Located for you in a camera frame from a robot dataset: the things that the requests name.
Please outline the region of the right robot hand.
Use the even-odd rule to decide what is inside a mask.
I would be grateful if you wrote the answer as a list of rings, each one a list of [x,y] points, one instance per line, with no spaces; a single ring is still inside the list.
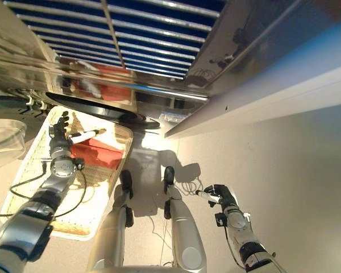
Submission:
[[[230,192],[228,187],[223,184],[213,184],[202,191],[196,190],[196,195],[207,200],[207,203],[211,208],[216,204],[220,205],[222,210],[225,210],[229,206],[239,206],[235,196]]]

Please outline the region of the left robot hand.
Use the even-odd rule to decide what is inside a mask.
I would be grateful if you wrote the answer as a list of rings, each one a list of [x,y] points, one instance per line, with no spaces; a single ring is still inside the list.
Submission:
[[[106,132],[106,129],[94,129],[66,135],[66,127],[69,125],[68,121],[69,112],[64,111],[57,123],[49,126],[48,132],[51,138],[49,142],[49,154],[52,160],[63,156],[70,157],[70,148],[74,144],[89,140]]]

